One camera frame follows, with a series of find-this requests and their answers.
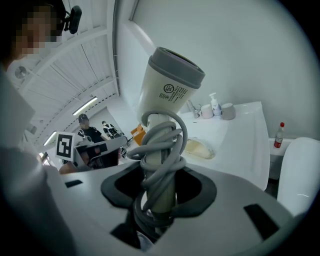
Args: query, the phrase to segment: faucet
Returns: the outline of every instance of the faucet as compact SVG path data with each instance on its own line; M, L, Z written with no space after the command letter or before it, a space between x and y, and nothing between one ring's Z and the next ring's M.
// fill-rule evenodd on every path
M188 105L189 109L193 112L193 117L195 119L199 118L200 112L201 112L201 105L199 104L199 109L196 109L190 99L187 101L187 105Z

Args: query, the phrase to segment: toilet tank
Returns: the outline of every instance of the toilet tank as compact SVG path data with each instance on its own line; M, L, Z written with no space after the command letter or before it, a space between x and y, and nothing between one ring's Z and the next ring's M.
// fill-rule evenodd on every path
M311 206L320 187L320 141L297 138L286 149L277 200L296 216Z

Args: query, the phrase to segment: coiled gray cord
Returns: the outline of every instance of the coiled gray cord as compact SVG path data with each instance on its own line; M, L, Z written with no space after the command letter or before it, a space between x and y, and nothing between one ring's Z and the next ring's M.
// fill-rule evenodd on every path
M169 183L175 176L176 171L182 169L186 165L186 160L180 156L184 151L187 141L188 132L185 123L175 113L166 109L154 109L145 112L142 117L143 125L147 126L148 116L151 114L163 114L175 119L180 125L181 129L176 129L176 124L172 121L160 123L149 130L143 137L141 146L137 147L127 153L127 156L133 160L141 160L140 166L147 172L153 172L153 174L144 181L141 182L142 188L149 189L152 185L156 184L152 190L148 192L148 200L141 209L141 200L144 195L144 191L141 192L134 202L134 219L139 227L150 237L158 239L160 237L152 228L160 228L169 226L172 223L172 219L154 220L147 216L147 210L151 209L158 200L159 196L164 192ZM148 144L149 140L158 132L166 128L172 128L172 131L165 135L153 140ZM169 139L176 139L176 141L167 142ZM150 152L156 152L160 150L172 149L166 160L160 165L153 165L146 162L146 154Z

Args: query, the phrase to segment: plastic bottle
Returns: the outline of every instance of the plastic bottle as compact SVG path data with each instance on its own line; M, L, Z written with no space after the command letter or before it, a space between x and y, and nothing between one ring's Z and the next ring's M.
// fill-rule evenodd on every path
M284 139L284 129L285 129L285 123L282 122L280 123L280 127L276 133L275 141L274 141L274 146L277 149L281 147L282 140Z
M211 97L212 111L215 116L221 116L221 106L218 103L217 99L215 98L215 94L216 94L215 92L209 94L209 96Z

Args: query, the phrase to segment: white cup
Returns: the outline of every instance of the white cup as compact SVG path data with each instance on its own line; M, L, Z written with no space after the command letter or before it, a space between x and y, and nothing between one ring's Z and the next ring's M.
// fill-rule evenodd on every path
M211 104L203 105L201 108L202 117L204 119L209 119L214 116L214 113L211 108Z
M236 109L232 103L223 104L221 110L223 120L231 120L236 117Z

